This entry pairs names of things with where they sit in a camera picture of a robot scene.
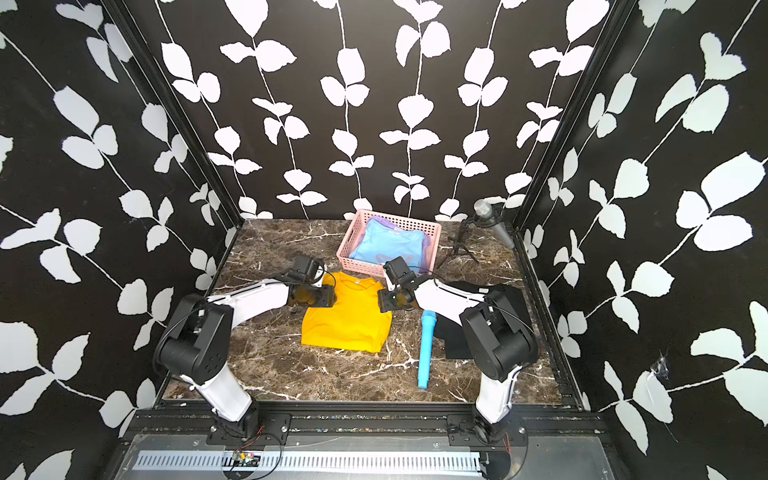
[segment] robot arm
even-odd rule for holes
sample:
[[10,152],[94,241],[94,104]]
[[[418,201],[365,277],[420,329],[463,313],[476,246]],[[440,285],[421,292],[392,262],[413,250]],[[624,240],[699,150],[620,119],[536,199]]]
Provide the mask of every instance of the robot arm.
[[384,264],[387,290],[379,291],[382,312],[419,306],[464,329],[475,364],[482,371],[475,407],[488,424],[510,409],[511,389],[523,365],[538,358],[528,312],[516,312],[504,293],[467,292],[431,275],[417,276],[399,257]]
[[154,361],[190,383],[221,417],[238,422],[251,398],[227,365],[230,332],[241,323],[283,305],[329,307],[333,286],[323,285],[325,263],[299,255],[284,275],[226,295],[187,295],[179,302],[158,342]]

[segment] leaf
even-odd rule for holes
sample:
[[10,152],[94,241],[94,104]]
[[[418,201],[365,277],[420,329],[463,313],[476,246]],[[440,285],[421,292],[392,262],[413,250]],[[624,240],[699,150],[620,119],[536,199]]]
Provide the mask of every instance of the leaf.
[[278,71],[296,61],[296,57],[285,45],[274,40],[263,40],[256,46],[256,60],[264,71]]
[[568,248],[567,247],[561,247],[560,250],[554,255],[554,260],[552,260],[552,266],[557,265],[558,263],[566,263],[568,262]]
[[141,190],[131,190],[120,197],[123,211],[133,218],[153,218],[152,204]]
[[197,84],[188,80],[174,80],[172,85],[187,100],[193,103],[200,101],[200,89],[197,87]]
[[304,187],[309,185],[310,181],[312,181],[312,175],[299,169],[288,170],[283,174],[283,178],[286,179],[286,182],[288,182],[291,187],[299,192],[304,190]]
[[227,56],[231,61],[240,63],[248,57],[256,57],[256,51],[251,47],[243,45],[243,42],[229,43],[221,45],[219,51]]
[[400,130],[383,131],[379,134],[379,138],[384,140],[388,145],[392,145],[399,141],[408,140],[408,134]]
[[563,353],[571,358],[577,359],[581,357],[581,348],[579,348],[576,340],[570,336],[560,339],[560,345],[563,347]]
[[224,0],[224,3],[249,37],[259,32],[266,20],[266,0]]
[[605,95],[598,93],[592,99],[592,106],[589,108],[589,118],[587,119],[589,128],[594,128],[598,124],[603,113],[605,113]]
[[161,105],[147,104],[141,113],[141,125],[162,141],[168,141],[168,118]]
[[559,62],[563,59],[563,54],[560,53],[560,51],[558,51],[555,47],[549,47],[532,51],[528,54],[528,58],[531,59],[534,67],[541,68],[552,61]]
[[637,83],[637,77],[631,73],[625,73],[621,75],[619,81],[616,82],[614,87],[614,93],[611,94],[611,100],[608,102],[606,111],[610,111],[614,114],[620,114],[627,107],[630,98],[632,98],[632,91]]
[[54,380],[55,377],[50,373],[28,379],[0,406],[0,413],[2,415],[21,415],[31,412],[40,395]]
[[357,48],[342,48],[336,56],[336,64],[347,85],[355,84],[366,78],[366,67]]
[[495,77],[488,82],[482,89],[482,106],[490,107],[496,103],[496,101],[504,94],[504,90],[507,88],[507,83],[508,81],[504,77]]
[[589,197],[603,207],[608,205],[608,199],[605,197],[605,189],[594,180],[589,181]]
[[411,190],[404,186],[404,185],[398,185],[395,187],[395,202],[397,202],[398,205],[402,202],[402,198]]
[[574,311],[568,314],[568,329],[571,335],[581,335],[587,331],[587,319],[584,312]]
[[522,147],[523,144],[527,139],[531,137],[534,133],[538,131],[538,124],[534,121],[527,121],[523,124],[523,126],[520,128],[520,131],[518,132],[518,140],[517,140],[517,146],[518,148]]
[[664,94],[664,98],[661,99],[661,103],[656,109],[656,122],[661,120],[661,118],[672,108],[689,98],[695,97],[696,93],[697,89],[694,76],[689,73],[680,77],[674,85],[667,90],[667,93]]
[[440,138],[431,130],[417,130],[408,136],[408,148],[421,150],[440,143]]
[[371,205],[367,198],[356,198],[352,204],[355,210],[373,210],[373,205]]
[[411,198],[413,200],[424,200],[429,197],[429,189],[424,185],[418,184],[411,187]]
[[400,66],[406,66],[408,53],[411,51],[411,48],[416,43],[416,41],[420,38],[421,35],[413,27],[409,27],[408,25],[403,25],[397,31],[397,38],[395,39],[395,53],[397,55],[397,61],[400,63]]
[[549,177],[547,179],[547,187],[549,187],[549,200],[554,201],[554,199],[558,197],[558,192],[560,191],[560,184],[558,183],[558,179],[555,177]]
[[42,214],[33,227],[22,228],[8,235],[0,243],[0,248],[10,250],[27,243],[53,240],[56,232],[58,232],[59,225],[61,225],[61,214],[58,208],[55,208],[50,212]]
[[261,165],[247,158],[240,158],[235,162],[235,170],[240,175],[248,175],[256,170],[261,170]]
[[661,265],[643,262],[634,271],[632,290],[647,296],[664,296],[669,293],[673,281],[674,277]]
[[87,135],[92,135],[98,124],[96,110],[76,91],[64,87],[53,96],[59,113]]
[[637,333],[640,329],[640,314],[632,300],[626,296],[617,296],[611,301],[611,308],[617,317],[619,317],[633,332]]
[[566,265],[563,269],[563,278],[568,282],[568,285],[576,286],[576,282],[578,282],[578,263],[570,262]]
[[614,130],[616,130],[616,117],[609,113],[603,114],[598,122],[598,138],[603,138]]
[[227,155],[215,154],[214,152],[207,152],[208,158],[214,165],[224,165],[227,167],[234,167],[234,161]]
[[23,372],[38,365],[38,336],[23,322],[0,322],[0,373]]
[[357,157],[355,161],[352,162],[352,165],[354,168],[371,168],[373,167],[373,155]]
[[683,127],[700,133],[714,133],[728,110],[728,90],[717,84],[694,98],[683,114]]
[[219,78],[210,72],[204,71],[200,74],[200,77],[197,78],[197,88],[205,99],[212,104],[218,102],[221,97]]
[[109,45],[104,40],[95,37],[88,37],[85,39],[85,44],[88,46],[88,51],[91,53],[96,65],[107,75],[107,78],[114,82],[118,82],[118,78],[112,70],[112,63],[109,61]]
[[587,67],[589,58],[592,56],[592,50],[593,48],[590,45],[579,45],[576,48],[568,51],[565,55],[563,55],[563,59],[560,61],[560,66],[558,67],[558,75],[561,77],[569,77],[584,70],[584,68]]
[[282,127],[283,124],[274,118],[264,118],[264,134],[275,145],[277,145],[277,135],[280,133],[280,128]]
[[516,174],[508,175],[504,179],[504,186],[507,189],[507,193],[512,195],[514,192],[520,190],[523,187],[527,187],[531,183],[531,176],[525,172],[518,172]]
[[[326,78],[331,78],[332,80],[336,81],[336,83],[341,87],[341,84],[339,84],[339,82],[335,78],[325,77],[323,80],[325,80]],[[293,105],[287,104],[282,101],[279,101],[276,104],[272,103],[269,100],[265,100],[264,98],[251,98],[251,101],[254,104],[260,106],[261,108],[268,110],[270,113],[272,113],[272,115],[276,117],[282,117],[283,115],[288,115],[290,111],[293,109]],[[344,105],[344,98],[341,99],[341,104],[338,104],[337,107],[340,107],[342,105]]]
[[608,362],[605,363],[603,368],[603,378],[605,378],[605,381],[608,382],[609,385],[614,387],[614,391],[619,400],[623,400],[624,391],[621,387],[621,380],[619,380],[618,375],[616,375],[614,367]]
[[101,227],[84,218],[78,218],[64,225],[67,243],[81,255],[88,255],[95,250],[100,234]]
[[422,94],[405,97],[397,104],[400,116],[410,128],[414,128],[427,118],[434,107],[435,104]]
[[683,228],[695,228],[704,223],[710,215],[707,202],[696,192],[684,191],[677,202],[675,221]]
[[449,217],[454,214],[458,210],[458,200],[455,198],[449,198],[446,199],[441,205],[440,205],[440,213],[444,215],[448,215]]
[[616,415],[624,428],[629,432],[641,452],[648,452],[648,430],[643,417],[629,402],[616,405]]
[[363,84],[350,85],[346,88],[345,95],[350,105],[359,107],[368,98],[370,88]]
[[722,473],[707,465],[707,480],[728,480]]
[[765,167],[744,152],[708,173],[701,181],[701,191],[716,210],[755,190],[764,176]]
[[469,162],[462,170],[463,177],[474,177],[478,174],[484,174],[488,171],[488,166],[482,162]]
[[306,124],[301,121],[300,118],[288,115],[285,120],[284,127],[286,129],[286,135],[288,138],[298,140],[304,138],[310,134],[310,131],[306,128]]
[[232,155],[240,146],[240,135],[232,127],[224,127],[216,130],[214,133],[216,143],[228,154]]
[[256,201],[251,197],[240,197],[237,201],[237,206],[244,212],[256,215]]
[[624,279],[624,272],[621,271],[621,266],[619,266],[617,260],[614,260],[611,266],[608,267],[608,272],[605,276],[611,282],[611,285],[614,286],[614,292],[616,292],[617,295],[623,295],[627,281]]
[[302,205],[311,207],[312,205],[320,204],[328,199],[323,194],[319,194],[317,192],[309,190],[306,192],[302,192],[299,197],[299,200],[301,200]]
[[79,283],[80,277],[72,269],[65,245],[43,250],[40,254],[40,264],[56,280],[62,280],[66,283]]
[[765,360],[768,356],[768,310],[758,302],[750,302],[750,316],[755,326],[755,353]]
[[563,183],[573,178],[577,169],[578,155],[576,155],[576,149],[572,148],[565,155],[565,160],[563,160]]
[[725,388],[741,407],[768,425],[768,372],[741,368],[725,372]]
[[165,63],[165,68],[168,69],[170,74],[184,80],[194,81],[192,77],[192,64],[184,47],[176,43],[163,43],[162,52],[163,63]]
[[536,141],[540,143],[546,143],[552,140],[554,133],[558,130],[559,124],[560,121],[558,120],[548,121],[547,124],[542,127],[540,131],[538,131],[538,135],[536,135]]
[[107,155],[118,153],[118,140],[111,125],[101,125],[94,133],[94,144]]
[[134,53],[128,47],[128,44],[125,43],[125,39],[118,30],[118,27],[111,23],[104,24],[104,33],[107,35],[110,50],[112,50],[112,53],[114,53],[118,60],[126,62],[133,58]]
[[568,41],[573,42],[600,23],[608,13],[607,0],[574,0],[565,12]]
[[628,158],[621,162],[614,184],[614,198],[637,198],[648,191],[648,167]]
[[432,20],[442,10],[442,5],[429,0],[417,3],[416,0],[395,0],[395,5],[404,8],[418,23]]
[[121,424],[123,419],[131,413],[134,406],[128,399],[128,395],[122,390],[112,392],[104,405],[99,409],[104,424],[113,429]]
[[88,344],[89,334],[76,336],[66,342],[53,357],[52,370],[59,380],[69,380],[80,370],[83,351]]
[[624,211],[618,205],[606,205],[598,214],[598,222],[601,227],[608,230],[616,237],[624,238],[627,231],[627,222],[624,219]]
[[335,161],[331,164],[330,167],[328,167],[328,170],[331,170],[332,172],[336,172],[338,174],[342,174],[345,177],[351,177],[355,174],[355,168],[354,166],[344,160]]
[[147,284],[141,278],[128,283],[120,292],[118,312],[123,315],[147,312]]
[[705,252],[720,252],[737,247],[752,238],[752,226],[737,215],[707,218],[694,236],[694,243]]
[[704,53],[705,80],[729,80],[746,71],[739,55],[723,55],[723,44],[711,31],[701,35],[699,46]]
[[350,134],[348,131],[339,130],[337,128],[333,131],[331,139],[333,140],[333,144],[336,145],[336,148],[344,152],[350,159],[352,158],[357,150],[357,137]]
[[690,344],[690,354],[715,355],[722,359],[744,361],[744,347],[741,337],[731,329],[715,329],[709,332],[699,333],[699,336]]

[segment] light blue t-shirt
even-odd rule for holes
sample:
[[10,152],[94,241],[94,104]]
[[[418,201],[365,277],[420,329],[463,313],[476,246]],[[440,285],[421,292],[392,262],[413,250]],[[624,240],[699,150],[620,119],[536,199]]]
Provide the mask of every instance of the light blue t-shirt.
[[362,242],[349,258],[383,265],[402,257],[406,265],[418,273],[422,265],[423,241],[421,230],[393,230],[377,221],[369,221]]

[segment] blue foam tube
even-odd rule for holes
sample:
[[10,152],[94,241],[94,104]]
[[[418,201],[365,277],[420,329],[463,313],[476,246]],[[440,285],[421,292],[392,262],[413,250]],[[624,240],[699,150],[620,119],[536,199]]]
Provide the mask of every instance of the blue foam tube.
[[432,336],[435,333],[437,315],[431,310],[424,310],[422,315],[422,351],[419,354],[419,388],[427,388],[429,367],[432,364]]

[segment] microphone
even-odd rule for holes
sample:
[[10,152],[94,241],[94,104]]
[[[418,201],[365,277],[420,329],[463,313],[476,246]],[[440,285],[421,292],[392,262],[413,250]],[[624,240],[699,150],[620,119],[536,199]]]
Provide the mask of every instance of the microphone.
[[504,227],[504,222],[502,222],[502,219],[494,214],[493,206],[490,203],[483,199],[476,201],[475,213],[478,215],[478,217],[486,220],[482,223],[475,222],[475,225],[478,227],[483,227],[483,223],[492,223],[490,228],[493,237],[496,240],[502,242],[502,244],[508,249],[515,249],[515,242],[512,241],[512,237],[510,237],[509,233],[507,233],[507,229]]

